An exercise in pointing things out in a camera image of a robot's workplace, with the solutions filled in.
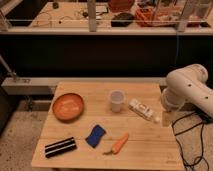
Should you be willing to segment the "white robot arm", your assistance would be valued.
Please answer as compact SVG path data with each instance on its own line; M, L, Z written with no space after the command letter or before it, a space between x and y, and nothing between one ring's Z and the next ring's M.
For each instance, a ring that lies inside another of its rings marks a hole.
M207 79L208 71L201 64L171 71L161 94L162 106L167 111L178 111L188 101L213 118L213 89L206 85Z

